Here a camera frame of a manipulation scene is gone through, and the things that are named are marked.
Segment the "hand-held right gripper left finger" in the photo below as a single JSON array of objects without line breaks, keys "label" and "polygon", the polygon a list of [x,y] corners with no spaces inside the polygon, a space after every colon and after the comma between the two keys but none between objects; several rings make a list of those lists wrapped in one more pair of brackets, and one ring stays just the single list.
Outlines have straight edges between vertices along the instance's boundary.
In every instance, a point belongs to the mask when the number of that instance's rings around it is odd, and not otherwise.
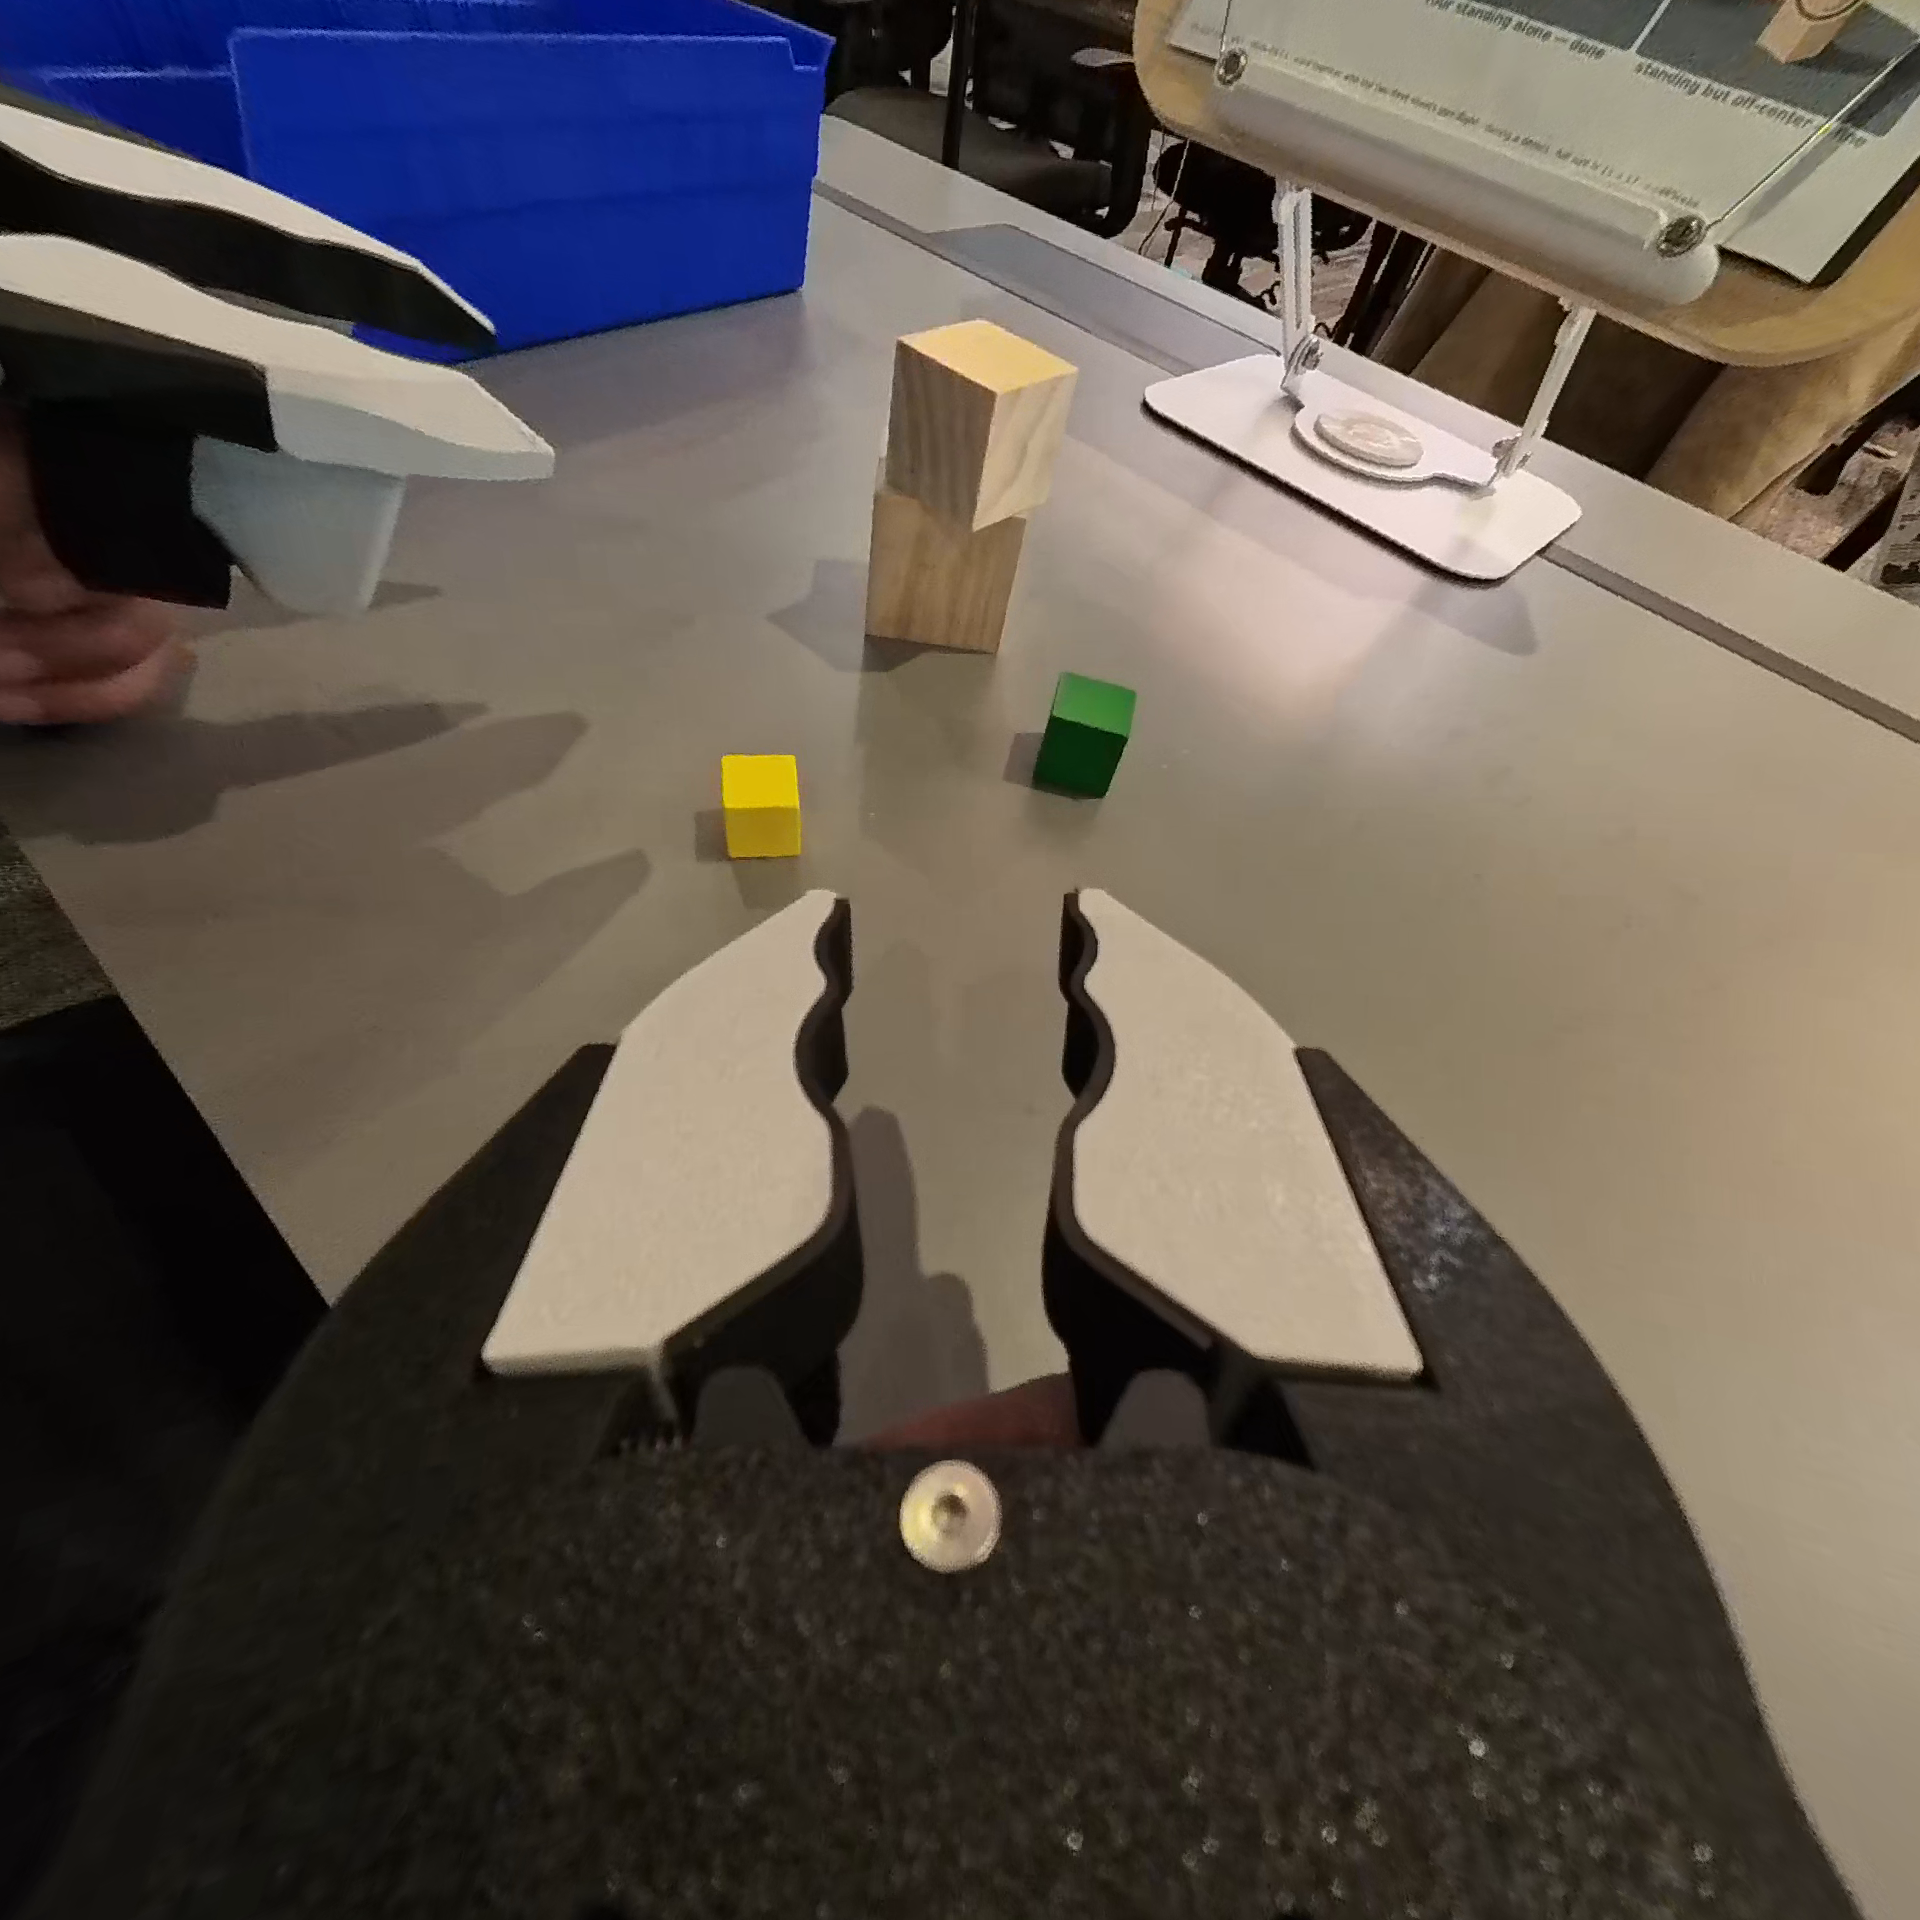
[{"label": "hand-held right gripper left finger", "polygon": [[636,1378],[688,1425],[775,1380],[838,1433],[861,1305],[846,1083],[849,901],[814,889],[668,980],[613,1059],[480,1346],[492,1378]]}]

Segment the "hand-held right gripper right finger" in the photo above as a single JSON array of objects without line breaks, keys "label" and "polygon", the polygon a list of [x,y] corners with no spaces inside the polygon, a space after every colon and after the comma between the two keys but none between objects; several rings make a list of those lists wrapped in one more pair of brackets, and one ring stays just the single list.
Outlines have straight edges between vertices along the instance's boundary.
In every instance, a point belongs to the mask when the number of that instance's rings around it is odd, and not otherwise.
[{"label": "hand-held right gripper right finger", "polygon": [[1422,1354],[1298,1042],[1228,971],[1106,889],[1062,904],[1069,1093],[1042,1305],[1100,1442],[1148,1376],[1198,1430],[1259,1425],[1285,1380],[1422,1380]]}]

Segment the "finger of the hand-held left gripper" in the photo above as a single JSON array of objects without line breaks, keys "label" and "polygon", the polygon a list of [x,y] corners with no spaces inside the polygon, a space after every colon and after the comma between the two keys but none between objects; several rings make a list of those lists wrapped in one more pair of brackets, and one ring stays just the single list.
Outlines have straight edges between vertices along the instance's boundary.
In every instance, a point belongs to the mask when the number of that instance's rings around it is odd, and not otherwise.
[{"label": "finger of the hand-held left gripper", "polygon": [[412,478],[539,480],[554,453],[448,367],[233,306],[79,242],[4,237],[4,381],[260,374],[276,453],[196,443],[196,513],[295,614],[371,606]]},{"label": "finger of the hand-held left gripper", "polygon": [[35,94],[4,96],[4,235],[79,242],[263,315],[492,348],[490,317],[418,259]]}]

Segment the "small yellow wooden cube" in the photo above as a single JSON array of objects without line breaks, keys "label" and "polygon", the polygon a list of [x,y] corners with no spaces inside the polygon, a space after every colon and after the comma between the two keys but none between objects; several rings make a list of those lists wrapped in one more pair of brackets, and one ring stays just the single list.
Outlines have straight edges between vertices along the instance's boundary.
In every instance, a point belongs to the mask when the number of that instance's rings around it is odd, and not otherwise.
[{"label": "small yellow wooden cube", "polygon": [[799,758],[721,758],[723,855],[799,859],[803,851],[803,802]]}]

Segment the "small green wooden cube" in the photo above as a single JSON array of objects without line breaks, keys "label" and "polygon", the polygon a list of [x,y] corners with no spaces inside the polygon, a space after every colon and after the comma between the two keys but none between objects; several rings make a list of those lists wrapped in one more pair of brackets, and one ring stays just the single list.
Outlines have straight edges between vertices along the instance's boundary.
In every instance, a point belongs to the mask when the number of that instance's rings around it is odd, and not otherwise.
[{"label": "small green wooden cube", "polygon": [[1033,786],[1066,798],[1106,798],[1133,714],[1138,692],[1132,687],[1065,669],[1044,712]]}]

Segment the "large natural wooden cube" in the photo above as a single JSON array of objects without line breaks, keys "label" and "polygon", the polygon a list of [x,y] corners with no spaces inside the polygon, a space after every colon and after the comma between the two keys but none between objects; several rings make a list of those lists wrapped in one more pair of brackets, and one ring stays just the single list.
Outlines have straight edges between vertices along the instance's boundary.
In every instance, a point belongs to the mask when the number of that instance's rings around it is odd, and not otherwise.
[{"label": "large natural wooden cube", "polygon": [[991,321],[904,334],[881,485],[960,533],[1051,496],[1076,367]]},{"label": "large natural wooden cube", "polygon": [[948,521],[918,496],[899,493],[879,458],[861,636],[995,654],[1029,521],[1033,513],[985,529]]}]

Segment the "person's left hand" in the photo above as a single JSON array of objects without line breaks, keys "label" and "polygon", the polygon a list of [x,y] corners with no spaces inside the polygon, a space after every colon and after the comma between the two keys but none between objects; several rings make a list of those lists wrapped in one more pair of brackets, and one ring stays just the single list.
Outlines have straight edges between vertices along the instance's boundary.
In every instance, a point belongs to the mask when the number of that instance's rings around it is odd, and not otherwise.
[{"label": "person's left hand", "polygon": [[183,611],[79,586],[39,525],[23,431],[4,406],[4,723],[107,723],[167,692]]}]

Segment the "blue plastic bin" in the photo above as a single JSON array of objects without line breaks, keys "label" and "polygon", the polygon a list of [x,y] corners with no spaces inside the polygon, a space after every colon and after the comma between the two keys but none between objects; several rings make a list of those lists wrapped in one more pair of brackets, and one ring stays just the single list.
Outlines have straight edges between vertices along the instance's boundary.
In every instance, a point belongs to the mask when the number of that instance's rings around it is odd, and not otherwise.
[{"label": "blue plastic bin", "polygon": [[4,80],[412,253],[533,348],[803,281],[834,37],[752,4],[4,4]]}]

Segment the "black office chair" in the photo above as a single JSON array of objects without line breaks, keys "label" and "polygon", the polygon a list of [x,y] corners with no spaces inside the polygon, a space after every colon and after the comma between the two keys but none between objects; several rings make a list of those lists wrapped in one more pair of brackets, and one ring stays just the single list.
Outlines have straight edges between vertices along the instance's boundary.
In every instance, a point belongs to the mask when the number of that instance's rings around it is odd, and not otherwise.
[{"label": "black office chair", "polygon": [[1156,128],[1133,19],[1133,4],[837,4],[825,114],[1115,237]]}]

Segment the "white document stand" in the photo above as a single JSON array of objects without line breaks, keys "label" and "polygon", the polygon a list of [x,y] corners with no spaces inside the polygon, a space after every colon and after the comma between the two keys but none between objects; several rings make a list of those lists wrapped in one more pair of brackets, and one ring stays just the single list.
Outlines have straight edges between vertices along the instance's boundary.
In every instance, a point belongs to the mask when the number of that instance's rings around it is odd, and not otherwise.
[{"label": "white document stand", "polygon": [[[1791,31],[1775,36],[1786,50],[1793,50],[1812,6],[1791,4]],[[1148,411],[1438,574],[1502,583],[1580,515],[1534,458],[1597,312],[1558,306],[1547,368],[1520,423],[1443,425],[1438,401],[1387,398],[1381,374],[1360,372],[1318,334],[1310,211],[1315,199],[1334,199],[1310,186],[1274,190],[1277,346],[1165,378],[1148,388]]]}]

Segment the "printed instruction sheet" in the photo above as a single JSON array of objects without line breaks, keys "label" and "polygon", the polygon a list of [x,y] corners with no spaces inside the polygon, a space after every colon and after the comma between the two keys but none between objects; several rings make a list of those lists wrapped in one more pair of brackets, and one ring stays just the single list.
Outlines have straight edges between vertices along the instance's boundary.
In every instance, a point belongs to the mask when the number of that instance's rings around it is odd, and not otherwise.
[{"label": "printed instruction sheet", "polygon": [[1916,191],[1916,4],[1181,4],[1165,44],[1302,169],[1547,279],[1829,284]]}]

